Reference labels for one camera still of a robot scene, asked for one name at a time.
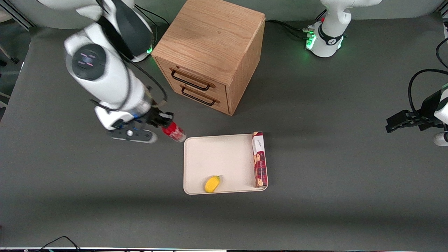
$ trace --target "wooden top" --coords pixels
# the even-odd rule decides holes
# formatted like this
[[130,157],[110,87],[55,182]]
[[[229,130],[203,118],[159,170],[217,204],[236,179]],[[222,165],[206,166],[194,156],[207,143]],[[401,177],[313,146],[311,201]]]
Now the wooden top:
[[263,13],[222,0],[188,0],[152,55],[229,85]]

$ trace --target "wooden drawer cabinet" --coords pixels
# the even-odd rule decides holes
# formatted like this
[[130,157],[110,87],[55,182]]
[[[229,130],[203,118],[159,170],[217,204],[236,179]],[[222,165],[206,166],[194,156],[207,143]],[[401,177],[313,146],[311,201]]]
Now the wooden drawer cabinet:
[[152,56],[176,93],[233,115],[260,60],[264,22],[223,0],[188,0]]

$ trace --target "red box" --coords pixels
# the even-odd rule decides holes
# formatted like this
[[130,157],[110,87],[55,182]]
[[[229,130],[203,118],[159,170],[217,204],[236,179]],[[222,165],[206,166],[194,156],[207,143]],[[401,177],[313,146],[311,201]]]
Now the red box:
[[254,150],[255,187],[265,187],[267,186],[267,169],[263,132],[254,132],[252,148]]

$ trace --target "green light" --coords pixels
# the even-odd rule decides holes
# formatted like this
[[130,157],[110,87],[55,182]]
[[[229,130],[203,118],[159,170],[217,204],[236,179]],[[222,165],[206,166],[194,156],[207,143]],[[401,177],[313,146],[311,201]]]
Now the green light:
[[316,35],[313,34],[313,36],[309,38],[308,41],[306,42],[306,48],[311,50],[313,48],[314,41],[316,41]]
[[342,41],[344,40],[344,36],[342,36],[342,38],[340,39],[339,45],[337,46],[337,48],[340,48],[340,45],[342,45]]

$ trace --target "white label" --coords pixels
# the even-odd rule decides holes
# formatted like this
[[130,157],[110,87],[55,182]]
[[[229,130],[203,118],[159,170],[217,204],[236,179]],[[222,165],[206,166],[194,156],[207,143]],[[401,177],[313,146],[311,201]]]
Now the white label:
[[257,135],[252,138],[252,148],[254,149],[254,155],[257,152],[264,152],[264,139],[262,135]]

